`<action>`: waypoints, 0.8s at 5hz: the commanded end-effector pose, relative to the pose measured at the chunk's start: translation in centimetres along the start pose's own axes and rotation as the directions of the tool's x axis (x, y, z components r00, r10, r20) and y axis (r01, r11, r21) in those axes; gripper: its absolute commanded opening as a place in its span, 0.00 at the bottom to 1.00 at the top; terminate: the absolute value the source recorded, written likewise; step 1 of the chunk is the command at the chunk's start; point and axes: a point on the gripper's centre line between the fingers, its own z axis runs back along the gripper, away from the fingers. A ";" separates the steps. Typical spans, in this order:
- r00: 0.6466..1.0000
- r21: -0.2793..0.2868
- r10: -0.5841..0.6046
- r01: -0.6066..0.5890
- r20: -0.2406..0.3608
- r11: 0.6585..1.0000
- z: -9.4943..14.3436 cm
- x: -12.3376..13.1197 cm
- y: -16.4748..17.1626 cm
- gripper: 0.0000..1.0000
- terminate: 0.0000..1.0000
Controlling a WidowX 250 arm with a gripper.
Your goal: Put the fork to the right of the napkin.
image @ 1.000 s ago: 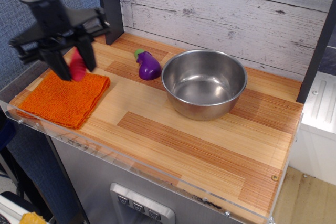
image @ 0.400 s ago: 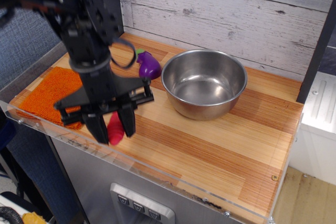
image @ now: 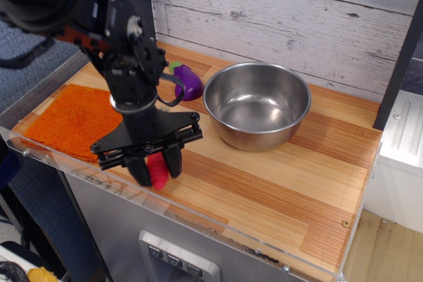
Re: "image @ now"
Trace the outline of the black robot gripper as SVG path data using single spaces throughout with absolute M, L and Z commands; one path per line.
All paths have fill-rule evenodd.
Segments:
M 162 153 L 172 178 L 182 172 L 181 151 L 186 143 L 202 138 L 200 115 L 194 111 L 166 112 L 152 107 L 123 115 L 111 133 L 91 146 L 103 169 L 126 167 L 140 186 L 151 187 L 145 158 Z

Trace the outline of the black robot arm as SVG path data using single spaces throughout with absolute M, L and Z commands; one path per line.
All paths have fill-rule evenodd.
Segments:
M 180 175 L 181 150 L 202 137 L 200 117 L 157 109 L 159 81 L 180 85 L 181 80 L 164 72 L 165 51 L 128 0 L 1 0 L 1 20 L 44 37 L 29 51 L 2 60 L 3 68 L 25 68 L 59 40 L 78 46 L 104 77 L 123 121 L 91 147 L 102 169 L 123 166 L 149 187 L 153 172 L 145 160 L 161 153 L 169 174 Z

